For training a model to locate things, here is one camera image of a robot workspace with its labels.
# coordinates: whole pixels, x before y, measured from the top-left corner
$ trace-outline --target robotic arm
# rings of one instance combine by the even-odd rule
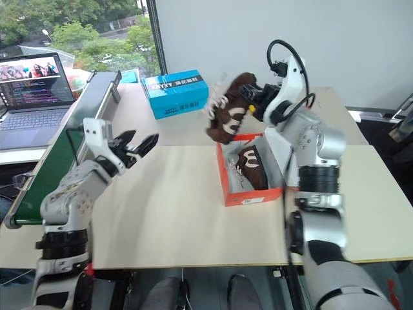
[[[94,202],[116,174],[125,173],[136,158],[157,143],[158,135],[147,137],[138,147],[129,147],[135,131],[112,137],[109,122],[85,118],[85,143],[95,156],[72,169],[40,208],[44,235],[36,243],[43,255],[37,261],[29,309],[88,310],[92,302],[92,276],[84,269],[91,261],[92,209]]]
[[[268,64],[283,77],[281,86],[243,85],[239,91],[254,106],[253,115],[271,127],[276,126],[272,135],[283,139],[295,152],[299,190],[294,201],[298,210],[288,219],[288,250],[303,257],[307,287],[315,309],[393,309],[364,269],[346,261],[342,255],[347,237],[343,225],[344,198],[339,193],[338,178],[345,137],[303,106],[311,97],[315,98],[314,94],[308,94],[308,85],[304,100],[293,104],[303,90],[301,73],[308,82],[305,67],[288,43],[275,42],[294,55],[272,63],[268,55],[274,44],[268,48]]]

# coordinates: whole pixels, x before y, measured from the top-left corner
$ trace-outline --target orange shoe box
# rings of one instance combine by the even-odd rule
[[[244,144],[246,145],[247,143],[252,142],[254,139],[262,136],[263,134],[239,134],[234,137],[233,141],[244,141]],[[275,200],[281,196],[283,192],[281,184],[279,184],[279,186],[277,187],[263,191],[231,192],[230,178],[228,175],[227,165],[225,164],[226,159],[223,152],[223,146],[220,143],[217,144],[217,159],[222,190],[224,193],[224,201],[227,207],[234,205],[246,205],[249,203],[269,202],[270,200]]]

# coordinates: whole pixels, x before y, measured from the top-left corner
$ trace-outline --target shoe box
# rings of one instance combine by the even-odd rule
[[[268,189],[255,190],[247,177],[239,173],[237,168],[240,153],[246,157],[253,154],[243,153],[243,150],[251,146],[255,146],[254,150],[259,154],[260,165],[267,177]],[[263,134],[239,134],[227,145],[218,143],[217,161],[226,206],[268,202],[281,196],[283,175]]]
[[[142,79],[156,119],[198,110],[208,99],[208,85],[197,70]]]

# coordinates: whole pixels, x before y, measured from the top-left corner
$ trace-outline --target window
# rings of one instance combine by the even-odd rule
[[[0,0],[0,57],[36,48],[66,67],[161,73],[146,0]]]

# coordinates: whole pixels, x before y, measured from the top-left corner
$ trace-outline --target white wall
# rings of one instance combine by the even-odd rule
[[[395,109],[413,92],[411,0],[156,3],[170,73],[196,68],[211,84],[249,71],[273,83],[265,53],[284,39],[306,60],[310,84],[334,87],[347,106]]]

